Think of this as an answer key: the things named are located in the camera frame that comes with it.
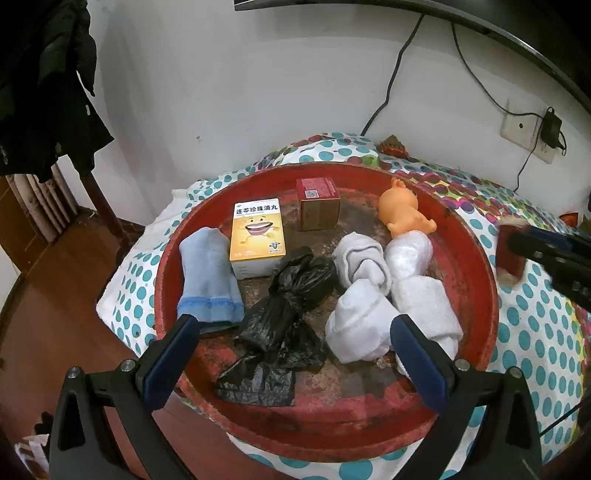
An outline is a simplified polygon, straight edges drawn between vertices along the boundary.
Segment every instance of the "light blue sock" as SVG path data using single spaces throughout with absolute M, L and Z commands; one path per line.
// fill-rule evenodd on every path
M 204 227 L 180 244 L 184 288 L 177 318 L 193 315 L 201 333 L 231 327 L 244 318 L 244 304 L 230 265 L 230 240 L 217 228 Z

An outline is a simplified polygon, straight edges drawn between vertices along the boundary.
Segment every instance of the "wall socket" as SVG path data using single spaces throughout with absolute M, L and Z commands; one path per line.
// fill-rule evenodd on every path
M 518 106 L 515 102 L 507 101 L 507 110 L 511 112 L 526 112 L 527 110 Z M 540 128 L 542 120 L 534 115 L 514 116 L 505 114 L 501 125 L 501 136 L 513 142 L 515 145 L 525 148 L 528 152 L 534 146 L 535 135 Z M 541 138 L 538 139 L 533 155 L 541 158 L 546 163 L 552 163 L 557 148 L 550 148 Z

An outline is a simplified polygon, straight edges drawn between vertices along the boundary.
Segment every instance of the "red plastic basin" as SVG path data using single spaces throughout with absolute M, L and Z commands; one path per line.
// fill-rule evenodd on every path
M 296 178 L 309 177 L 331 177 L 339 189 L 342 208 L 337 229 L 297 231 Z M 160 261 L 155 298 L 158 338 L 177 318 L 183 289 L 178 245 L 191 233 L 209 226 L 229 236 L 235 203 L 277 197 L 288 249 L 310 245 L 315 254 L 330 255 L 350 231 L 371 235 L 386 245 L 389 233 L 377 219 L 376 206 L 379 196 L 390 187 L 391 177 L 381 170 L 343 163 L 288 165 L 250 175 L 199 204 L 172 235 Z M 437 222 L 437 232 L 431 236 L 434 260 L 428 273 L 443 280 L 462 325 L 459 356 L 485 369 L 495 346 L 499 314 L 490 264 L 457 213 L 417 186 L 408 186 L 417 194 L 421 212 Z M 265 294 L 268 279 L 240 284 L 249 306 Z M 304 317 L 322 337 L 336 299 L 334 294 Z M 320 372 L 299 372 L 294 407 L 245 406 L 219 400 L 213 394 L 215 380 L 239 356 L 232 336 L 226 332 L 201 339 L 179 385 L 209 419 L 267 452 L 314 462 L 373 458 L 422 438 L 435 418 L 412 384 L 395 372 L 391 354 L 377 362 L 349 365 L 329 358 Z

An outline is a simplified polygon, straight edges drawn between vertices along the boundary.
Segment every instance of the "red box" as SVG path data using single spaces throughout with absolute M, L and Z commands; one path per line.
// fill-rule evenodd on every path
M 297 179 L 300 204 L 300 230 L 322 230 L 336 227 L 340 213 L 340 195 L 328 177 Z

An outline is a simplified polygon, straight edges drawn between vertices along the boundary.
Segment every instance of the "metal screw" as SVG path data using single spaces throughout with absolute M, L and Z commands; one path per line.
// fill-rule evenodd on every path
M 135 368 L 135 360 L 128 358 L 121 362 L 121 370 L 124 372 L 131 372 Z
M 76 378 L 80 375 L 80 367 L 72 367 L 68 370 L 68 378 Z
M 468 360 L 464 360 L 463 358 L 458 358 L 454 364 L 456 368 L 462 372 L 467 372 L 470 370 L 470 362 Z
M 511 367 L 509 369 L 509 373 L 511 374 L 512 377 L 515 377 L 515 378 L 523 377 L 523 372 L 517 367 Z

